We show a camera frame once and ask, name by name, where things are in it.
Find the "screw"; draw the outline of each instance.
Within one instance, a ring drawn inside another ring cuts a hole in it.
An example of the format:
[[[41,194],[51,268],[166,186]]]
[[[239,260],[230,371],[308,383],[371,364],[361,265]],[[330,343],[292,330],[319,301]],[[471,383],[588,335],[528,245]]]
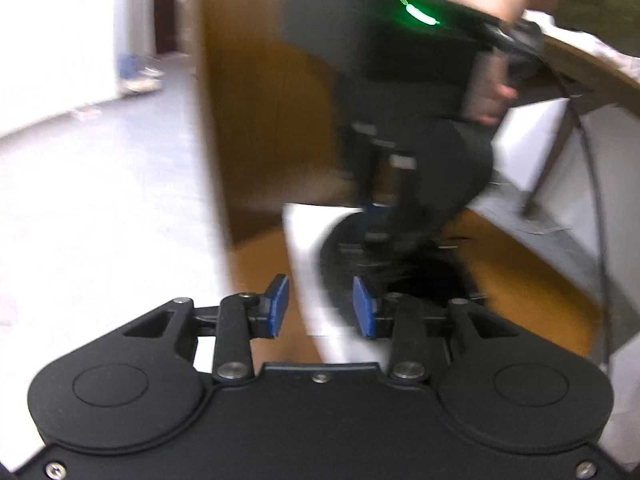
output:
[[[218,367],[218,375],[225,379],[242,379],[249,373],[249,368],[244,363],[231,361]]]
[[[63,480],[66,476],[66,468],[58,462],[50,462],[45,468],[44,472],[51,480]]]
[[[593,478],[597,471],[598,468],[593,462],[585,460],[584,462],[580,462],[578,467],[575,468],[575,477],[580,480],[588,480],[589,478]]]
[[[329,380],[329,376],[323,373],[313,374],[311,380],[315,383],[325,383]]]
[[[424,366],[415,361],[402,361],[394,366],[394,375],[401,379],[418,379],[425,371]]]
[[[246,306],[256,306],[260,303],[260,294],[255,294],[254,292],[241,292],[238,294],[238,298],[240,298]]]

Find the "gray floor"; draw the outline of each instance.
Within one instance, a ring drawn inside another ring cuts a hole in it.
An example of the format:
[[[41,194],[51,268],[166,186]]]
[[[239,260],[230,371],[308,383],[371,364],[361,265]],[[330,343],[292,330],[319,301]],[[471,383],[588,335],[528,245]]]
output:
[[[164,89],[0,139],[0,460],[40,446],[27,387],[54,358],[176,296],[229,293],[190,67]]]

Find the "wooden door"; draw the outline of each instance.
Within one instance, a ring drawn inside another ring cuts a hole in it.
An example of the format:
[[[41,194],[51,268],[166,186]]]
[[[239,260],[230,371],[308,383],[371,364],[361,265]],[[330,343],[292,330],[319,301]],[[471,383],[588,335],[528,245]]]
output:
[[[194,0],[211,169],[232,241],[279,224],[286,202],[328,203],[332,74],[278,38],[280,0]]]

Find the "black object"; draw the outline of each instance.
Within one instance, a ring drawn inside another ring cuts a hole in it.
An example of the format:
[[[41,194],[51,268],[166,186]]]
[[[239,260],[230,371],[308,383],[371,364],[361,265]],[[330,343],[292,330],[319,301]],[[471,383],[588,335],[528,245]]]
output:
[[[428,25],[412,7],[435,20]],[[362,213],[340,222],[320,253],[325,289],[357,326],[354,276],[380,294],[437,304],[480,293],[451,250],[430,240],[489,183],[497,130],[463,118],[474,67],[494,48],[508,56],[510,84],[536,73],[543,37],[530,22],[509,33],[492,16],[446,0],[285,0],[283,37],[338,71],[334,103],[345,170]],[[387,158],[392,207],[374,205]]]
[[[15,476],[2,464],[0,464],[0,480],[15,480]]]
[[[277,332],[282,276],[220,307],[178,298],[37,375],[29,407],[46,446],[15,477],[55,463],[70,480],[560,480],[591,462],[597,478],[632,478],[596,444],[612,391],[594,365],[476,303],[357,283],[380,321],[370,336],[392,336],[386,374],[267,364],[254,376],[248,342]],[[218,337],[212,374],[191,366],[204,335]]]

